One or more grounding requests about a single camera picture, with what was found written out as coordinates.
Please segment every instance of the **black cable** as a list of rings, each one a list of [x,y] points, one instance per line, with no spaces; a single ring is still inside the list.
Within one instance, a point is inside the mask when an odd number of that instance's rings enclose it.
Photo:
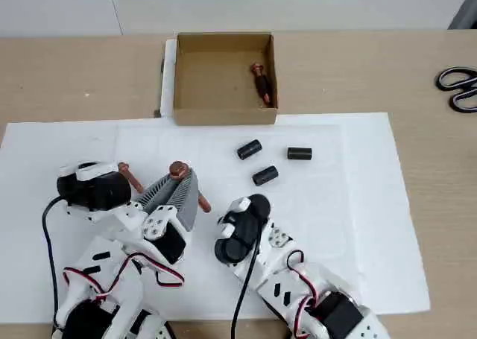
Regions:
[[[53,332],[55,328],[59,328],[57,323],[57,311],[58,311],[58,286],[57,286],[57,273],[54,269],[54,260],[53,260],[53,249],[51,248],[51,239],[50,235],[48,234],[48,228],[46,227],[46,216],[50,212],[51,208],[58,202],[63,200],[63,197],[58,196],[54,198],[50,203],[45,207],[45,211],[43,211],[42,215],[42,226],[43,226],[43,233],[45,234],[46,246],[48,247],[48,260],[50,261],[50,269],[51,269],[51,282],[53,283],[53,303],[54,303],[54,314],[53,314]]]
[[[250,260],[250,266],[248,267],[247,275],[245,276],[244,285],[241,287],[240,296],[238,296],[238,301],[236,305],[236,310],[233,313],[232,319],[232,326],[230,328],[230,337],[231,339],[236,338],[236,325],[237,325],[237,318],[239,316],[241,303],[244,300],[245,292],[247,291],[248,282],[252,276],[253,267],[255,267],[256,257],[259,254],[260,249],[260,241],[262,240],[262,221],[258,220],[259,223],[259,233],[256,238],[255,249],[253,250],[252,259]]]

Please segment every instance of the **black plastic part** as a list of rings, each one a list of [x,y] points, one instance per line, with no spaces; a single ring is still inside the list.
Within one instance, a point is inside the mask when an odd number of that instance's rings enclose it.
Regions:
[[[363,319],[355,305],[340,292],[332,292],[309,313],[322,322],[331,339],[345,339]]]
[[[62,339],[102,339],[113,318],[95,303],[82,302],[69,314]]]
[[[281,287],[280,283],[275,283],[275,287],[274,287],[274,296],[275,297],[278,297],[280,295],[280,287]]]
[[[285,294],[283,294],[283,305],[285,307],[288,307],[288,305],[290,304],[290,296],[291,292],[285,292]]]
[[[239,148],[237,150],[237,155],[241,160],[245,160],[249,156],[252,156],[255,153],[258,153],[261,149],[262,149],[262,144],[260,144],[258,139],[255,139],[252,142]]]
[[[91,165],[94,163],[88,162],[80,165],[79,168]],[[84,206],[91,211],[111,210],[131,199],[129,182],[116,171],[87,181],[78,180],[76,174],[58,177],[57,190],[69,205]]]
[[[150,242],[161,252],[170,264],[176,263],[186,248],[186,242],[171,224],[166,225],[162,237]]]
[[[235,230],[230,238],[222,238],[215,242],[215,256],[225,264],[236,264],[245,259],[259,234],[257,221],[262,228],[268,221],[271,206],[267,198],[261,194],[249,196],[250,205],[244,212],[228,212],[222,220],[225,224],[233,224]]]
[[[139,313],[136,320],[134,321],[133,326],[131,326],[131,329],[129,331],[133,333],[134,335],[138,335],[139,330],[141,329],[142,322],[144,322],[144,320],[146,319],[148,315],[151,315],[151,313],[142,309],[141,313]]]
[[[84,270],[82,270],[84,274],[94,274],[97,272],[101,272],[101,267],[99,266],[92,266],[92,267],[87,267]]]
[[[111,252],[110,252],[110,251],[101,252],[101,253],[96,253],[96,254],[92,257],[92,260],[93,260],[93,261],[99,261],[100,259],[108,259],[109,257],[111,257]]]
[[[254,174],[252,180],[257,186],[261,186],[265,183],[268,183],[270,180],[278,177],[278,170],[274,166],[269,166],[268,168]]]
[[[290,160],[311,160],[312,149],[311,148],[288,148],[286,157]]]

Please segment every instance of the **white wall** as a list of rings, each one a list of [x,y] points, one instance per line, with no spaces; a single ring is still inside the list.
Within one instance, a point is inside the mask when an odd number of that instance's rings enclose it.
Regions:
[[[0,37],[120,34],[111,0],[0,0]]]
[[[464,0],[115,0],[125,33],[447,28]]]
[[[463,0],[114,0],[125,34],[447,28]],[[0,0],[0,36],[120,34],[111,0]]]

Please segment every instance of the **wire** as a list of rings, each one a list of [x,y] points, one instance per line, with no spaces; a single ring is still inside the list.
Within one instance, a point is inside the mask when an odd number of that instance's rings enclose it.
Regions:
[[[252,276],[253,267],[255,267],[256,257],[259,254],[260,248],[260,241],[262,240],[262,221],[258,220],[259,225],[259,233],[256,238],[255,249],[253,250],[252,259],[250,260],[250,266],[248,267],[247,275],[245,276],[244,284],[241,287],[240,296],[238,296],[238,301],[236,305],[235,312],[233,313],[232,325],[230,327],[230,337],[231,339],[235,339],[236,337],[236,325],[237,325],[237,318],[239,317],[239,312],[241,308],[241,303],[244,300],[245,292],[247,290],[248,282]]]
[[[96,279],[94,279],[93,277],[91,277],[89,274],[86,274],[84,273],[83,271],[81,270],[78,270],[77,268],[73,268],[73,267],[65,267],[63,269],[63,277],[65,278],[65,281],[66,283],[69,284],[69,278],[67,276],[67,273],[70,272],[70,273],[74,273],[74,274],[77,274],[81,277],[83,277],[86,281],[89,282],[89,284],[95,289],[95,291],[98,293],[98,295],[96,296],[96,299],[105,299],[107,296],[109,296],[111,294],[111,292],[113,291],[114,287],[118,284],[119,282],[119,278],[121,277],[121,274],[122,272],[124,271],[124,269],[127,267],[127,264],[129,263],[129,261],[131,261],[133,258],[135,257],[138,257],[138,256],[141,256],[143,258],[145,258],[147,261],[149,261],[154,267],[157,267],[159,268],[160,270],[164,271],[164,272],[167,272],[169,274],[171,274],[172,276],[176,277],[177,279],[179,279],[179,282],[161,282],[159,281],[159,274],[158,272],[156,272],[156,281],[157,281],[157,284],[162,286],[162,287],[180,287],[184,284],[185,282],[185,279],[184,277],[177,271],[173,270],[172,268],[170,267],[167,267],[165,266],[164,264],[162,263],[159,263],[158,261],[152,259],[151,257],[149,257],[148,255],[145,255],[144,253],[140,253],[140,252],[135,252],[135,253],[132,253],[130,254],[123,262],[122,262],[122,265],[121,267],[119,268],[119,271],[118,271],[118,274],[116,274],[116,277],[114,278],[113,280],[113,283],[111,283],[111,286],[107,289],[107,291],[105,291],[103,289],[103,287],[101,286],[101,284],[96,281]]]
[[[305,306],[310,300],[313,300],[313,296],[306,296],[298,305],[297,313],[295,314],[295,321],[293,324],[293,336],[296,339],[306,339],[309,336],[306,333],[298,334],[298,329],[301,327],[301,314],[305,310]]]
[[[177,288],[181,287],[183,283],[181,282],[161,282],[159,281],[159,272],[156,272],[156,283],[161,287]]]
[[[51,247],[51,239],[48,233],[48,227],[46,226],[46,216],[50,212],[51,208],[56,204],[63,200],[62,196],[58,196],[54,198],[50,203],[45,207],[45,210],[42,214],[42,226],[43,226],[43,234],[45,235],[46,246],[48,248],[48,260],[50,262],[50,270],[51,270],[51,282],[53,284],[53,306],[54,306],[54,314],[53,314],[53,326],[54,328],[60,328],[57,323],[57,312],[58,312],[58,286],[57,286],[57,273],[54,269],[54,260],[53,260],[53,248]]]
[[[313,306],[316,307],[316,305],[318,305],[318,292],[316,290],[316,288],[314,287],[312,281],[310,281],[305,275],[303,275],[299,270],[293,268],[291,265],[290,265],[290,257],[292,257],[295,253],[299,253],[300,254],[300,263],[303,263],[305,261],[305,253],[303,253],[302,250],[293,250],[291,251],[289,254],[288,254],[288,257],[286,259],[286,266],[288,267],[289,270],[292,270],[294,271],[295,273],[298,274],[298,276],[300,277],[300,279],[302,281],[304,281],[306,283],[306,285],[308,285],[308,288],[310,289],[310,291],[312,292],[312,297],[313,297]]]

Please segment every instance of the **white board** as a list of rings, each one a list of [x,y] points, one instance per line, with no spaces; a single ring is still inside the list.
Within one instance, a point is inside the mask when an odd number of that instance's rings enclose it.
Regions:
[[[8,303],[0,305],[0,321],[37,323],[51,320],[51,284],[40,215],[48,200],[56,194],[58,167],[66,162],[88,159],[128,161],[131,170],[146,185],[160,177],[167,165],[176,159],[190,162],[198,173],[203,193],[210,199],[215,210],[211,215],[198,217],[195,239],[179,265],[186,276],[186,286],[180,290],[164,291],[154,285],[152,276],[145,276],[152,304],[169,320],[232,317],[240,283],[215,260],[213,242],[210,241],[213,241],[216,231],[217,216],[235,197],[256,190],[250,180],[251,174],[262,162],[263,167],[266,167],[272,160],[280,171],[280,177],[265,184],[261,190],[271,198],[272,203],[279,204],[274,205],[272,215],[277,222],[284,221],[289,226],[293,225],[290,232],[297,232],[300,226],[295,226],[295,222],[290,222],[283,213],[289,213],[291,206],[296,206],[296,195],[300,195],[300,205],[305,198],[323,198],[322,203],[319,199],[313,200],[314,206],[304,206],[296,216],[296,224],[301,226],[304,219],[310,219],[309,215],[302,214],[309,212],[316,212],[317,221],[324,221],[321,222],[323,228],[319,232],[313,232],[320,239],[321,247],[316,253],[309,251],[312,258],[316,256],[315,259],[325,261],[351,282],[359,283],[364,303],[371,305],[377,312],[419,311],[429,308],[419,248],[408,214],[407,197],[387,116],[281,116],[278,124],[283,126],[260,127],[262,135],[259,138],[264,144],[264,150],[260,156],[243,163],[235,158],[234,150],[238,142],[246,142],[250,138],[244,128],[250,128],[251,131],[252,127],[188,130],[175,127],[166,119],[10,124],[0,151],[0,166],[8,169],[0,173],[0,182],[10,184],[3,186],[0,192],[0,243],[5,248],[0,252],[0,258],[9,264],[8,275],[3,275],[0,280],[1,297]],[[304,124],[314,125],[303,129]],[[286,129],[287,132],[280,134],[280,129]],[[375,139],[376,131],[381,133],[379,139]],[[359,140],[357,134],[364,134],[367,138]],[[289,164],[280,151],[284,151],[289,145],[306,145],[299,144],[301,141],[317,145],[317,148],[313,146],[314,160],[305,164]],[[374,147],[379,141],[383,146]],[[360,145],[363,148],[361,153],[350,148],[350,144]],[[372,158],[371,165],[374,168],[360,164],[363,156]],[[206,170],[210,169],[209,162],[214,159],[218,160],[215,165],[220,174],[212,176],[206,174]],[[379,164],[373,164],[373,159],[377,159]],[[353,174],[358,169],[366,171],[369,177],[376,173],[376,166],[384,170],[391,168],[392,171],[388,171],[390,177],[377,177],[366,188],[369,193],[363,196],[359,192],[363,192],[365,184],[355,182],[354,175],[348,171],[351,166],[355,167]],[[312,167],[308,169],[312,170],[310,178],[319,180],[319,186],[313,188],[315,191],[312,195],[315,197],[306,197],[307,191],[300,188],[302,184],[307,184],[303,175],[294,177],[296,172],[307,167]],[[390,181],[395,185],[391,193],[387,190]],[[356,205],[361,201],[367,201],[370,205],[370,197],[379,198],[382,203],[376,213],[368,209],[370,206],[366,207],[366,203],[359,204],[361,207]],[[399,209],[402,207],[402,211],[396,209],[394,204]],[[384,219],[380,217],[383,209],[388,210]],[[326,217],[326,213],[331,211],[335,212],[335,223]],[[353,227],[359,229],[363,226],[363,217],[366,217],[364,225],[366,221],[373,224],[380,221],[379,226],[365,231],[366,245],[363,245],[363,234],[359,235],[359,231],[355,231],[356,236],[350,236]],[[48,223],[58,268],[74,263],[87,241],[98,230],[79,219],[67,218],[61,209],[51,212]],[[390,237],[389,232],[381,228],[383,226],[396,230]],[[302,233],[294,237],[297,236],[302,236],[300,240],[306,246],[309,237]],[[374,236],[380,237],[382,241],[373,241]],[[357,259],[354,259],[355,248],[358,250]],[[376,250],[379,251],[377,257],[374,255]],[[390,261],[388,253],[392,254],[393,251],[404,253],[405,261]],[[13,261],[8,255],[11,252],[16,254]],[[391,275],[395,270],[402,274],[398,279]],[[61,299],[64,298],[65,290],[66,286],[60,278]],[[269,315],[256,296],[248,296],[244,301],[242,317]]]

